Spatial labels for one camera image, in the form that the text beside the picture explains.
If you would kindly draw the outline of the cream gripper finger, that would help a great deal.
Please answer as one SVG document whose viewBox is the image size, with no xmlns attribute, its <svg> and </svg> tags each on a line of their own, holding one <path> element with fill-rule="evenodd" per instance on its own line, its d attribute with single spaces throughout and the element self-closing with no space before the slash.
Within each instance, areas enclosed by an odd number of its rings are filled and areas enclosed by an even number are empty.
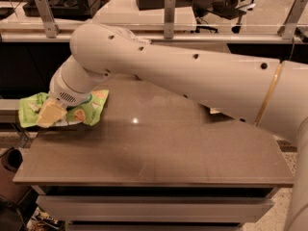
<svg viewBox="0 0 308 231">
<path fill-rule="evenodd" d="M 38 113 L 36 125 L 42 128 L 48 128 L 55 122 L 62 119 L 67 113 L 64 105 L 57 99 L 48 97 Z"/>
</svg>

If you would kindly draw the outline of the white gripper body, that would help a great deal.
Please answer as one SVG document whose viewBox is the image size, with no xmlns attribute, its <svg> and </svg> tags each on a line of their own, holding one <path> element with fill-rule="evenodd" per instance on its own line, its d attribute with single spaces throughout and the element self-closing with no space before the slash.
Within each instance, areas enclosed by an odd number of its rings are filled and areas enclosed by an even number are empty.
<svg viewBox="0 0 308 231">
<path fill-rule="evenodd" d="M 65 71 L 59 68 L 49 85 L 49 95 L 64 106 L 74 107 L 89 99 L 93 78 L 84 70 Z"/>
</svg>

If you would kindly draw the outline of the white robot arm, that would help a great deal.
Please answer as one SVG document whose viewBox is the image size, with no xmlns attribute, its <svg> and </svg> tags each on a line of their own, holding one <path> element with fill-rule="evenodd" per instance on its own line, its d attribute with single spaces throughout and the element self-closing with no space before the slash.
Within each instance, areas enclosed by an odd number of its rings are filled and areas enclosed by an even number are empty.
<svg viewBox="0 0 308 231">
<path fill-rule="evenodd" d="M 37 124 L 49 127 L 116 74 L 163 89 L 264 129 L 297 147 L 284 231 L 308 230 L 308 69 L 277 59 L 152 44 L 125 28 L 83 24 L 53 75 Z"/>
</svg>

